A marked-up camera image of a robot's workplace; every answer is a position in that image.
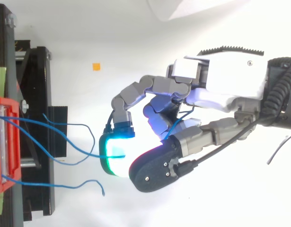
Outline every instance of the metal rod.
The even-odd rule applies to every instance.
[[[36,164],[32,158],[26,157],[21,159],[21,168],[36,167]]]
[[[15,52],[15,59],[17,61],[23,61],[25,54],[26,54],[25,51]]]

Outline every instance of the screw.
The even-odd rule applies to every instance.
[[[15,28],[17,26],[17,17],[15,14],[10,13],[7,15],[7,18],[5,19],[5,23],[10,28]]]
[[[52,53],[51,52],[46,53],[46,59],[49,61],[52,60]]]
[[[21,101],[21,110],[24,114],[26,114],[26,111],[29,109],[29,105],[26,103],[26,100]]]

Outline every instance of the red plastic container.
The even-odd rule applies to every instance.
[[[19,117],[19,103],[12,99],[0,98],[0,110],[3,110],[5,116]],[[11,121],[19,125],[18,120]],[[19,180],[21,178],[19,129],[9,123],[4,125],[4,129],[5,138],[7,138],[5,141],[7,142],[3,144],[4,151],[6,151],[4,163],[2,163],[0,153],[0,193],[15,184],[10,181],[5,181],[5,179],[1,177],[3,172],[2,168],[5,168],[8,177],[15,180]]]

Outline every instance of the blue wire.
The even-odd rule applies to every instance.
[[[90,134],[92,135],[92,137],[93,137],[93,141],[94,141],[93,146],[92,146],[92,150],[90,150],[90,154],[93,152],[93,149],[94,149],[94,146],[95,146],[95,136],[94,136],[94,134],[92,133],[92,130],[89,128],[88,125],[86,125],[86,124],[71,124],[71,123],[55,123],[55,122],[50,121],[50,120],[46,117],[46,115],[45,115],[44,113],[43,113],[42,115],[43,115],[43,117],[47,120],[47,122],[49,122],[49,123],[51,123],[51,124],[54,124],[54,125],[78,125],[78,126],[85,126],[85,127],[87,127],[88,130],[89,130],[89,132],[90,132]],[[78,164],[81,163],[81,162],[84,162],[88,157],[89,157],[89,155],[86,156],[86,157],[85,157],[84,159],[82,159],[81,161],[79,161],[79,162],[73,164],[73,166],[78,165]]]
[[[84,183],[78,185],[78,186],[66,186],[66,185],[62,185],[62,184],[50,184],[50,183],[28,183],[28,182],[22,182],[22,181],[16,181],[12,178],[9,178],[5,175],[1,175],[3,178],[7,179],[8,181],[12,181],[14,183],[18,183],[18,184],[21,184],[21,185],[26,185],[26,186],[42,186],[42,187],[55,187],[55,188],[69,188],[69,189],[77,189],[77,188],[80,188],[82,187],[83,185],[85,185],[86,183],[88,182],[97,182],[100,187],[101,187],[101,190],[102,190],[102,195],[105,196],[106,193],[104,192],[104,189],[103,189],[103,186],[102,184],[100,184],[100,182],[98,180],[88,180],[88,181],[85,181]]]
[[[188,116],[190,113],[192,113],[194,111],[194,107],[192,108],[191,111],[188,111],[186,114],[184,114],[182,117],[180,117],[178,120],[175,121],[175,123],[173,124],[173,126],[171,127],[171,129],[168,131],[166,137],[164,138],[165,140],[169,137],[169,135],[171,134],[172,130],[174,130],[174,128],[177,126],[177,124],[186,116]]]
[[[12,120],[19,120],[19,121],[23,121],[23,122],[29,122],[29,123],[34,123],[34,124],[38,124],[38,125],[41,125],[41,126],[44,126],[46,128],[49,128],[55,132],[57,132],[58,134],[60,134],[64,139],[66,139],[66,141],[68,141],[69,144],[71,144],[76,150],[78,150],[79,152],[83,153],[83,154],[86,154],[86,155],[89,155],[89,156],[92,156],[92,157],[98,157],[98,158],[124,158],[125,155],[121,155],[121,156],[106,156],[106,155],[94,155],[94,154],[90,154],[88,152],[85,152],[83,150],[81,150],[80,148],[78,148],[75,144],[72,143],[72,141],[70,141],[66,135],[60,131],[59,129],[49,125],[49,124],[46,124],[46,123],[43,123],[43,122],[38,122],[38,121],[34,121],[34,120],[30,120],[30,119],[25,119],[25,118],[20,118],[20,117],[2,117],[0,116],[0,119],[3,119],[3,120],[7,120],[7,119],[12,119]]]
[[[23,128],[21,128],[20,126],[18,126],[17,124],[15,124],[14,122],[11,122],[10,120],[7,119],[3,119],[4,121],[10,123],[11,125],[13,125],[14,127],[18,128],[20,131],[22,131],[24,134],[26,134],[49,158],[51,158],[52,160],[54,160],[55,162],[58,162],[59,164],[62,165],[66,165],[66,166],[75,166],[78,165],[80,162],[71,164],[71,163],[66,163],[66,162],[61,162],[57,159],[55,159],[34,137],[32,137],[27,131],[25,131]]]

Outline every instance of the black cable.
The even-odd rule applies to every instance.
[[[281,149],[281,147],[283,147],[283,145],[287,142],[287,141],[289,141],[291,139],[291,136],[289,137],[289,138],[287,138],[286,140],[284,140],[279,146],[278,146],[278,148],[277,148],[277,150],[273,153],[273,155],[270,157],[270,159],[267,161],[267,164],[269,165],[271,162],[272,162],[272,160],[273,160],[273,158],[275,157],[275,155],[278,153],[278,151]]]
[[[107,124],[111,124],[112,119],[113,119],[113,112],[114,112],[114,110],[111,112],[111,115],[109,115],[109,118],[108,118]]]
[[[107,120],[107,123],[106,123],[106,127],[104,128],[103,130],[103,133],[110,133],[112,132],[112,119],[113,119],[113,112],[114,110],[111,112],[111,114],[109,115],[109,118]]]
[[[243,136],[246,132],[248,132],[249,130],[251,130],[257,124],[259,124],[259,123],[261,123],[263,121],[267,121],[267,120],[269,120],[271,118],[274,118],[274,116],[268,116],[266,118],[259,118],[258,120],[255,120],[254,122],[250,123],[241,132],[239,132],[233,138],[231,138],[230,140],[228,140],[227,142],[225,142],[224,144],[222,144],[220,147],[216,148],[215,150],[213,150],[212,152],[208,153],[207,155],[204,155],[203,157],[199,158],[196,161],[196,165],[198,165],[199,163],[207,160],[208,158],[214,156],[215,154],[219,153],[220,151],[222,151],[223,149],[225,149],[226,147],[228,147],[230,144],[232,144],[233,142],[235,142],[236,140],[238,140],[241,136]]]

